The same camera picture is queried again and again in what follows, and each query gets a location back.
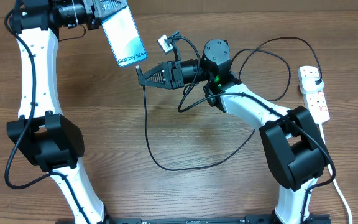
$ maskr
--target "white power strip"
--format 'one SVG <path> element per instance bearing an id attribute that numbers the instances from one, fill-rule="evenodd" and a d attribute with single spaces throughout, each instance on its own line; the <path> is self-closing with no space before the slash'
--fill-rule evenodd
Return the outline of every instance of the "white power strip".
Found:
<path id="1" fill-rule="evenodd" d="M 305 102 L 305 106 L 310 111 L 315 123 L 318 124 L 321 138 L 325 143 L 326 140 L 323 133 L 323 123 L 329 121 L 330 117 L 328 113 L 327 101 L 323 91 L 324 84 L 315 85 L 314 82 L 314 80 L 319 77 L 318 69 L 313 66 L 302 66 L 298 69 L 298 77 L 299 87 L 303 95 L 303 101 Z M 333 171 L 330 165 L 328 165 L 328 171 L 329 174 L 332 176 Z M 347 204 L 347 201 L 343 196 L 341 189 L 339 189 L 336 179 L 333 180 L 333 184 L 346 208 L 347 216 L 349 217 L 349 224 L 352 224 L 353 218 L 351 209 Z"/>

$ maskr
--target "beige wall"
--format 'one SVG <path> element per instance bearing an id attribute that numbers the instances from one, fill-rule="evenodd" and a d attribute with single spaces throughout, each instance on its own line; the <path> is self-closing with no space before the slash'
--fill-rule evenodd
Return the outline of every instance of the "beige wall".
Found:
<path id="1" fill-rule="evenodd" d="M 133 14 L 358 10 L 358 0 L 128 0 Z M 0 17 L 14 0 L 0 0 Z"/>

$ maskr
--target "wood grain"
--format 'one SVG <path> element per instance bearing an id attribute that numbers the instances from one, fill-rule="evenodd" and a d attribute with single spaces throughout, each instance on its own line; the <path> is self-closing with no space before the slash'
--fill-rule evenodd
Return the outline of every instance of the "wood grain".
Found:
<path id="1" fill-rule="evenodd" d="M 135 16 L 149 58 L 144 70 L 170 60 L 155 40 L 180 30 L 199 50 L 213 38 L 226 39 L 233 56 L 244 47 L 280 36 L 306 39 L 315 48 L 326 82 L 331 120 L 324 125 L 328 149 L 341 186 L 358 223 L 358 11 L 274 12 Z M 61 29 L 61 37 L 80 30 Z M 184 59 L 194 52 L 180 43 Z M 296 70 L 315 65 L 307 46 L 295 40 L 265 48 L 288 60 L 292 82 L 278 104 L 303 104 Z M 234 62 L 237 72 L 241 60 Z M 241 217 L 270 213 L 278 199 L 278 184 L 264 156 L 259 134 L 232 159 L 212 169 L 167 172 L 149 157 L 144 139 L 142 89 L 134 67 L 119 68 L 102 30 L 62 42 L 57 62 L 59 99 L 65 116 L 82 130 L 85 167 L 96 193 L 114 217 L 194 218 Z M 288 71 L 281 61 L 256 54 L 246 65 L 243 81 L 265 98 L 279 96 Z M 198 87 L 186 104 L 203 96 Z M 250 134 L 247 124 L 222 114 L 207 103 L 177 113 L 182 90 L 147 88 L 150 145 L 161 164 L 171 168 L 220 161 Z M 0 223 L 53 223 L 72 218 L 57 186 L 44 180 L 25 190 L 11 190 L 3 178 L 12 142 L 6 122 L 17 119 L 21 97 L 21 61 L 16 41 L 0 20 Z M 15 184 L 41 171 L 17 153 L 11 169 Z M 321 179 L 328 178 L 327 172 Z M 310 210 L 328 213 L 333 223 L 346 223 L 346 211 L 332 185 L 317 189 Z"/>

